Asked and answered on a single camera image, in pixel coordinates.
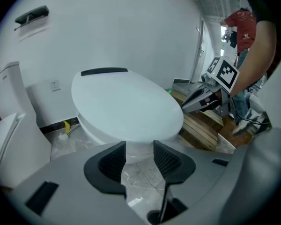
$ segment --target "red shirt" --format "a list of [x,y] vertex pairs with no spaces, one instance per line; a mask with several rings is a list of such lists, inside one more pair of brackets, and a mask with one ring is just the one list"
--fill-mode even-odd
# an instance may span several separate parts
[[256,19],[249,11],[238,10],[225,19],[229,27],[237,27],[237,52],[250,48],[256,36]]

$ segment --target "robotic arm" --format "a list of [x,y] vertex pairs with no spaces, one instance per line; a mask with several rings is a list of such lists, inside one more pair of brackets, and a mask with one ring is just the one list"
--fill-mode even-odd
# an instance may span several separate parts
[[[231,113],[230,92],[238,78],[239,71],[223,57],[215,57],[205,74],[202,85],[190,94],[181,105],[185,113],[201,110],[215,110],[220,116]],[[221,101],[216,92],[221,93]]]

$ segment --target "toilet tank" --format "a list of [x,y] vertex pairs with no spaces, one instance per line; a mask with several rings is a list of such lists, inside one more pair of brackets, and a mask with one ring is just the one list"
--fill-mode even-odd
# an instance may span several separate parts
[[10,62],[0,71],[0,117],[25,113],[36,121],[36,113],[23,84],[19,62]]

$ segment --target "toilet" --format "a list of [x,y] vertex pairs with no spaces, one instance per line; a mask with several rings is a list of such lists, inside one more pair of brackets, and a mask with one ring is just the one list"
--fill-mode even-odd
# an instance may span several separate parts
[[51,144],[37,126],[19,62],[0,71],[0,186],[15,188],[50,161]]
[[126,162],[153,156],[153,141],[172,141],[183,125],[176,100],[126,68],[104,67],[74,76],[77,118],[95,145],[126,141]]

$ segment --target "electrical outlet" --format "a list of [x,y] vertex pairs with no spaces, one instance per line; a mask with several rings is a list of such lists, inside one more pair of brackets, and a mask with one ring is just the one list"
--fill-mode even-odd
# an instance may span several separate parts
[[50,82],[50,87],[52,92],[55,92],[57,90],[60,90],[59,80],[53,80]]

